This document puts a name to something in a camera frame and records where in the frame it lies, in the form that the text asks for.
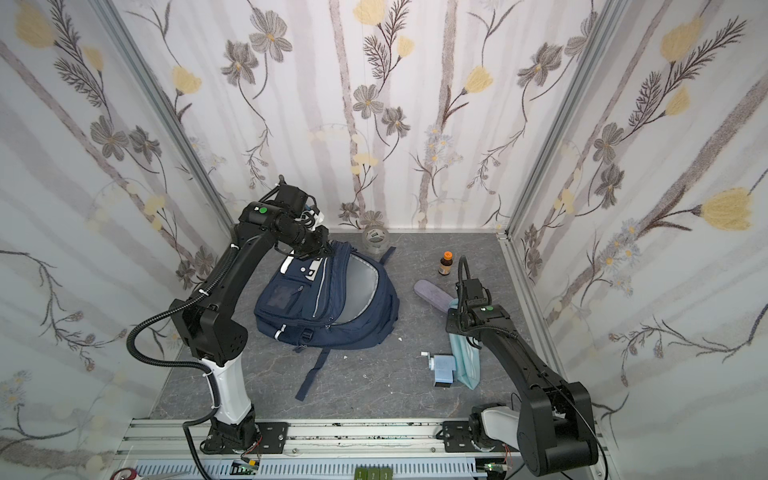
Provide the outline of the navy blue student backpack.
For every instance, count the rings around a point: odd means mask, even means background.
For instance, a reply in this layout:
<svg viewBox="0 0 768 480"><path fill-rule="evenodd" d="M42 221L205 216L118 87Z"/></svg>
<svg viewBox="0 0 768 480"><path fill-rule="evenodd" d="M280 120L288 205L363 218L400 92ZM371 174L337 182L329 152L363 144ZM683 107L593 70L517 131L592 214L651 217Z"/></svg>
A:
<svg viewBox="0 0 768 480"><path fill-rule="evenodd" d="M333 350L363 350L394 330L400 301L385 263L395 252L370 258L348 242L331 243L333 255L286 259L254 307L260 333L300 352L320 354L295 399L303 401Z"/></svg>

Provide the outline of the light teal pencil pouch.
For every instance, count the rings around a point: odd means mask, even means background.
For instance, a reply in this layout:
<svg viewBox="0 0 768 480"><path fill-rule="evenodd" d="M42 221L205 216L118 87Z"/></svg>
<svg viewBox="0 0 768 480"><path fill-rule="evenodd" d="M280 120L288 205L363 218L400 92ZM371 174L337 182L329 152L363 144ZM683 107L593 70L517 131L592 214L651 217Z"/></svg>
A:
<svg viewBox="0 0 768 480"><path fill-rule="evenodd" d="M450 333L449 341L456 361L455 378L470 390L475 390L481 380L480 350L467 336Z"/></svg>

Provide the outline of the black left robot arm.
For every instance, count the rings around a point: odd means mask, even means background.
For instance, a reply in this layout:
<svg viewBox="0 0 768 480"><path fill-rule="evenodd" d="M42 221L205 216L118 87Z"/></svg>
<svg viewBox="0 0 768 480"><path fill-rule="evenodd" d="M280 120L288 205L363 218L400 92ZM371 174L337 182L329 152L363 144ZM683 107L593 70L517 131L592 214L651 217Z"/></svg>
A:
<svg viewBox="0 0 768 480"><path fill-rule="evenodd" d="M278 244L287 245L287 254L296 259L326 254L328 230L320 216L314 199L304 194L296 200L248 204L231 229L220 262L190 296L193 303L172 315L195 363L218 389L211 427L201 445L205 454L241 453L260 439L242 368L248 330L232 315L259 263Z"/></svg>

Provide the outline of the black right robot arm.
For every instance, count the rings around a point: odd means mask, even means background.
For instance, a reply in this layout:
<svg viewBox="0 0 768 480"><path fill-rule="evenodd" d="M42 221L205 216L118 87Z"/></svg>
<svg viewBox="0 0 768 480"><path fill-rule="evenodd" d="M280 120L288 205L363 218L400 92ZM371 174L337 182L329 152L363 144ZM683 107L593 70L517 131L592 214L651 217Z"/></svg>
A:
<svg viewBox="0 0 768 480"><path fill-rule="evenodd" d="M448 311L446 330L492 353L519 397L517 410L503 404L475 407L469 419L472 442L517 450L536 477L596 464L602 449L586 387L565 381L545 364L480 280L461 279L456 290L458 304Z"/></svg>

